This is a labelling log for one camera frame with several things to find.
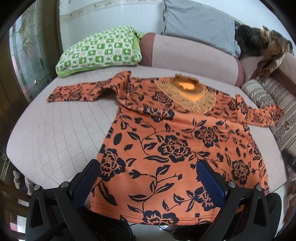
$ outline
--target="pillowcase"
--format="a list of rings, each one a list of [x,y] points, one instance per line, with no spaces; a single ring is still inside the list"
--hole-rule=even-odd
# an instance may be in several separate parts
[[[272,99],[272,97],[255,79],[252,79],[249,82],[243,84],[242,90],[259,108],[264,108],[265,106],[274,104],[274,100]]]
[[[162,34],[202,42],[234,57],[240,56],[233,18],[194,1],[164,0],[164,3]]]
[[[120,65],[135,65],[142,59],[139,34],[132,27],[116,27],[93,34],[68,48],[56,65],[66,77],[80,71]]]
[[[270,130],[280,150],[287,150],[296,157],[296,98],[275,79],[269,77],[261,85],[271,95],[274,102],[284,110],[284,116]],[[294,170],[288,165],[290,180],[296,179]]]

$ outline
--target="striped pillow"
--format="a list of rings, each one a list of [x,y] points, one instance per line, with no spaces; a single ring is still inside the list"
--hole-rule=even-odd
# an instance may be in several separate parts
[[[270,127],[280,150],[287,150],[296,157],[296,98],[275,79],[269,77],[261,82],[266,92],[271,95],[274,102],[284,110],[284,116],[279,122]],[[296,179],[296,173],[287,165],[289,178]]]
[[[274,100],[272,99],[272,97],[255,79],[252,79],[247,83],[243,84],[242,90],[259,108],[264,108],[265,106],[274,104]]]

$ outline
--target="white wall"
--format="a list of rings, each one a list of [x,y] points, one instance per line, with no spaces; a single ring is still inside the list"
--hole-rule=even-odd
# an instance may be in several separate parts
[[[219,9],[251,27],[264,25],[292,40],[282,23],[259,0],[194,1]],[[161,0],[60,0],[59,9],[64,50],[91,34],[116,26],[132,26],[142,33],[160,33],[165,26]]]

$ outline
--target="black flower print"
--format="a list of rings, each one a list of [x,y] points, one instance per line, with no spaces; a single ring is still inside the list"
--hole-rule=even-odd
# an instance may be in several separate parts
[[[101,82],[98,82],[96,85],[97,87],[103,87],[107,84],[111,83],[111,79],[108,79],[108,80],[105,80],[105,81],[101,81]]]
[[[170,107],[172,105],[172,99],[165,95],[163,92],[156,91],[151,98],[155,101],[159,101],[160,103],[167,104],[167,107]]]
[[[271,113],[271,118],[275,123],[277,123],[282,117],[283,117],[282,112],[281,113],[275,113],[275,114]]]
[[[49,97],[48,97],[48,101],[49,102],[53,102],[53,101],[55,101],[55,99],[58,99],[58,98],[61,98],[62,97],[62,94],[61,94],[61,92],[59,91],[59,92],[57,92],[57,93],[55,93],[55,94],[51,94]]]
[[[126,163],[117,156],[117,150],[108,148],[101,162],[99,177],[108,182],[115,174],[125,172]]]
[[[209,148],[214,146],[214,143],[219,142],[218,136],[212,127],[201,126],[199,131],[194,132],[194,136],[197,139],[203,141],[204,145]]]
[[[248,175],[250,174],[249,166],[242,160],[233,161],[231,173],[233,180],[239,181],[240,184],[245,185],[247,183]]]
[[[202,203],[202,207],[206,212],[210,211],[213,208],[216,208],[207,191],[203,187],[195,190],[193,199],[198,203]]]
[[[263,121],[261,120],[261,118],[260,118],[260,116],[258,114],[253,115],[252,121],[255,122],[255,123],[263,123]]]
[[[67,101],[80,100],[81,98],[82,98],[82,95],[80,92],[77,92],[77,93],[70,92],[69,97],[67,98]]]
[[[136,92],[136,87],[132,83],[128,83],[126,86],[124,86],[123,90],[126,94],[134,94]]]
[[[229,107],[230,110],[236,110],[237,109],[237,105],[233,100],[228,103],[228,107]]]
[[[150,211],[147,210],[143,214],[143,224],[150,224],[150,225],[174,225],[179,222],[179,219],[176,217],[174,213],[165,213],[161,217],[159,211],[154,210]]]
[[[173,135],[165,136],[163,144],[161,144],[157,150],[163,156],[167,156],[176,163],[179,161],[184,161],[185,157],[191,154],[190,147],[188,147],[186,140],[178,139]]]
[[[209,91],[209,92],[216,92],[216,94],[219,93],[218,90],[215,90],[214,88],[212,88],[212,87],[208,87],[208,86],[207,86],[207,91]]]
[[[244,101],[240,102],[240,103],[238,103],[238,106],[241,108],[242,114],[246,115],[248,113],[249,109],[248,109],[246,102],[244,102]]]
[[[158,108],[152,108],[148,105],[143,105],[143,113],[151,115],[151,119],[155,122],[161,122],[164,119],[166,120],[172,120],[175,113],[172,110],[169,109],[158,109]]]

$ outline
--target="gray pillow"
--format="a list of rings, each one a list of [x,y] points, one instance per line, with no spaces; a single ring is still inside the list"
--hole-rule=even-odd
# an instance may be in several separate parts
[[[164,0],[164,3],[162,34],[202,42],[234,57],[240,56],[233,18],[193,1]]]

